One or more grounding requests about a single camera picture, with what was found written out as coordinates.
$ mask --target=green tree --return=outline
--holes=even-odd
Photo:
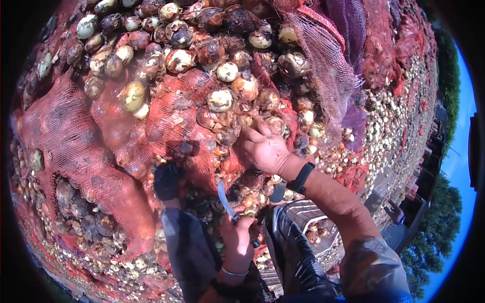
[[[429,272],[441,272],[443,258],[450,256],[452,242],[460,229],[461,195],[440,174],[431,206],[421,220],[411,242],[401,252],[409,289],[414,298],[424,297]]]

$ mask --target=sky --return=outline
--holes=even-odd
[[[430,273],[430,284],[424,287],[424,299],[417,300],[416,302],[418,303],[428,302],[432,298],[453,267],[467,237],[473,217],[473,207],[475,206],[476,193],[470,187],[470,175],[468,171],[468,134],[470,117],[476,112],[476,106],[471,78],[460,52],[458,52],[458,65],[460,67],[461,81],[460,108],[458,120],[456,121],[454,141],[451,143],[451,148],[457,151],[457,153],[452,150],[448,151],[448,156],[443,159],[441,164],[441,170],[446,174],[448,180],[450,180],[450,185],[458,188],[461,193],[463,208],[461,212],[460,231],[452,244],[451,256],[444,260],[443,272]]]

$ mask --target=dark pants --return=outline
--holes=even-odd
[[[162,213],[168,256],[187,303],[195,303],[217,277],[221,260],[195,216],[175,208]],[[333,285],[313,255],[310,244],[284,208],[265,218],[266,242],[285,295],[335,297]]]

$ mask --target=black watch strap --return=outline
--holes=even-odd
[[[245,298],[247,294],[247,289],[241,285],[231,286],[226,283],[219,283],[216,279],[210,281],[210,286],[219,294],[221,297],[230,300],[241,300]]]
[[[293,182],[290,182],[286,185],[286,188],[292,191],[296,191],[300,194],[303,194],[305,188],[303,185],[307,181],[308,176],[310,175],[311,171],[315,168],[315,165],[311,162],[306,163],[303,165],[302,170],[296,176],[296,179]]]

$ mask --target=silver bracelet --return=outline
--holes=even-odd
[[[231,276],[236,276],[236,277],[244,277],[245,275],[247,275],[249,273],[249,271],[247,271],[245,274],[236,274],[236,273],[231,273],[230,271],[227,271],[224,267],[221,267],[221,270],[224,272],[224,273],[227,273],[228,275],[231,275]]]

